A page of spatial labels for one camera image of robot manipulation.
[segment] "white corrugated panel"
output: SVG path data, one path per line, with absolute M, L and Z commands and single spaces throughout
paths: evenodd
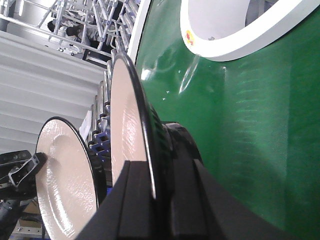
M 103 79 L 101 67 L 0 31 L 0 153 L 33 154 L 53 116 L 78 128 Z

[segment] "black machine part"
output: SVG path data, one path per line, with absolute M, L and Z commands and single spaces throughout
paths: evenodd
M 29 201 L 8 199 L 0 202 L 0 240 L 8 240 Z
M 36 196 L 35 175 L 46 162 L 39 152 L 31 156 L 27 150 L 0 155 L 0 199 L 20 201 Z
M 126 161 L 111 193 L 76 240 L 296 240 L 232 197 L 203 166 L 188 131 L 163 126 L 171 149 L 163 216 L 152 198 L 148 163 Z

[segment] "yellow label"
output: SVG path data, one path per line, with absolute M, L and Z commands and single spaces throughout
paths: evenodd
M 186 37 L 186 41 L 187 41 L 188 44 L 190 44 L 191 46 L 193 46 L 195 44 L 194 36 L 190 32 L 190 30 L 186 31 L 185 37 Z

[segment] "green machine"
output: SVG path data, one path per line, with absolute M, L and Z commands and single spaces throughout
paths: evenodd
M 136 69 L 163 121 L 185 126 L 215 178 L 254 213 L 320 236 L 320 9 L 237 60 L 190 52 L 179 0 L 153 0 Z

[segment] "plate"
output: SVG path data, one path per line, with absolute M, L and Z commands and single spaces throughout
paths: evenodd
M 42 127 L 36 145 L 47 161 L 36 175 L 41 216 L 52 240 L 71 240 L 97 211 L 98 196 L 87 149 L 75 127 L 60 117 Z
M 112 182 L 115 184 L 124 162 L 146 161 L 150 169 L 151 191 L 157 198 L 157 148 L 154 141 L 150 105 L 135 66 L 124 52 L 116 55 L 111 83 L 110 138 Z

